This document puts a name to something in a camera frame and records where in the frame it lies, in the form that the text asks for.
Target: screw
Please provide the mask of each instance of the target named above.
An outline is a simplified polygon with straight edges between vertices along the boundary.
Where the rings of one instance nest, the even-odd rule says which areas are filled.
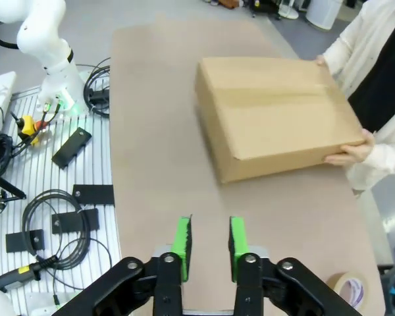
[[[288,262],[288,261],[285,261],[283,264],[282,264],[282,268],[284,269],[284,270],[292,270],[292,268],[293,268],[293,266],[292,266],[292,264],[290,263],[290,262]]]
[[[246,256],[246,262],[248,263],[255,263],[256,262],[256,258],[254,255],[247,255]]]
[[[166,257],[164,258],[164,261],[165,261],[165,262],[168,262],[168,263],[173,262],[173,261],[174,261],[174,257],[171,256],[171,255],[168,255],[168,256],[166,256]]]
[[[129,269],[136,269],[136,268],[138,267],[138,264],[137,264],[136,262],[134,262],[134,261],[131,261],[131,262],[129,262],[129,263],[127,264],[127,267],[128,267]]]

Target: gray floor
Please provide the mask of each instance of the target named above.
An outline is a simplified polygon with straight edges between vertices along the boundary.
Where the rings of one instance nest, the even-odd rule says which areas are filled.
[[[373,194],[386,224],[392,257],[395,260],[395,176],[388,176],[380,181],[373,188]]]
[[[313,60],[322,54],[347,27],[349,22],[336,20],[328,32],[312,26],[303,15],[297,20],[271,19],[276,29],[290,43],[298,57]]]
[[[66,15],[59,33],[71,44],[77,63],[94,64],[108,57],[111,36],[116,29],[151,23],[159,18],[250,20],[259,26],[283,57],[303,59],[313,59],[322,53],[347,23],[338,21],[331,32],[322,32],[304,20],[274,20],[272,23],[263,15],[253,19],[247,9],[212,7],[201,0],[66,0],[66,3]],[[0,38],[14,41],[19,26],[0,25]],[[18,74],[15,91],[39,85],[44,76],[35,59],[0,47],[0,74],[8,71]],[[381,219],[373,199],[369,196],[365,199],[364,214],[369,229],[374,232],[374,227],[381,227]],[[386,263],[390,257],[386,236],[372,235],[372,244],[378,261]]]

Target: brown table surface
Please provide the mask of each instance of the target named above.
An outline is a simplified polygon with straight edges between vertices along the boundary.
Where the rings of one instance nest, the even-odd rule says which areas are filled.
[[[277,54],[251,22],[160,21],[114,34],[111,165],[122,256],[147,261],[174,240],[179,216],[193,214],[184,307],[232,309],[228,217],[243,216],[249,244],[266,247],[274,262],[296,257],[323,280],[362,273],[370,289],[363,314],[383,315],[373,250],[340,169],[218,184],[194,95],[198,61],[214,56]],[[282,312],[266,303],[265,314]]]

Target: tape roll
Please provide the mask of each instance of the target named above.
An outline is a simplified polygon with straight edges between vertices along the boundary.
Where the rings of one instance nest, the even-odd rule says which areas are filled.
[[[333,275],[327,281],[327,284],[354,309],[358,311],[363,310],[367,296],[369,295],[369,288],[363,276],[351,272],[338,273],[337,275]]]

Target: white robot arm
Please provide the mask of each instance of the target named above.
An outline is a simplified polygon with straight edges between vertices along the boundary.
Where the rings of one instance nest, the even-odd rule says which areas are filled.
[[[47,76],[38,95],[40,104],[66,90],[74,102],[82,100],[83,81],[73,51],[58,27],[66,11],[64,0],[0,0],[0,22],[23,21],[17,35],[21,52],[40,61]]]

